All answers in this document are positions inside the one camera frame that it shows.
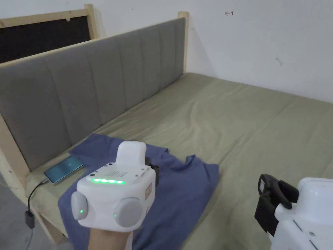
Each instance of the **hand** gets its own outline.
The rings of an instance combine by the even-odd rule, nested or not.
[[[124,250],[130,233],[91,228],[88,250]]]

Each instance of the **gray round knob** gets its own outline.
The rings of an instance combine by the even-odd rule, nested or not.
[[[120,226],[132,227],[141,219],[143,208],[137,198],[125,198],[118,203],[114,213]]]
[[[75,220],[82,220],[87,217],[88,214],[88,203],[87,198],[76,191],[72,194],[72,213]]]

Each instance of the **upholstered headboard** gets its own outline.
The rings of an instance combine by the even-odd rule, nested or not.
[[[185,19],[0,65],[0,113],[29,169],[183,74]]]

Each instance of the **concrete floor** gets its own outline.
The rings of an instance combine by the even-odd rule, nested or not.
[[[5,184],[0,175],[0,182]],[[24,205],[12,191],[0,185],[0,250],[25,250],[30,239],[31,229],[24,219]],[[73,250],[72,245],[64,238],[61,244],[50,242],[36,220],[29,250]]]

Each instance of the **phone screen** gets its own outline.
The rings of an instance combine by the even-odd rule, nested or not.
[[[69,174],[73,173],[78,168],[82,167],[83,164],[77,158],[71,156],[66,160],[54,165],[50,169],[46,170],[44,174],[52,183],[57,183],[61,179],[65,178]]]

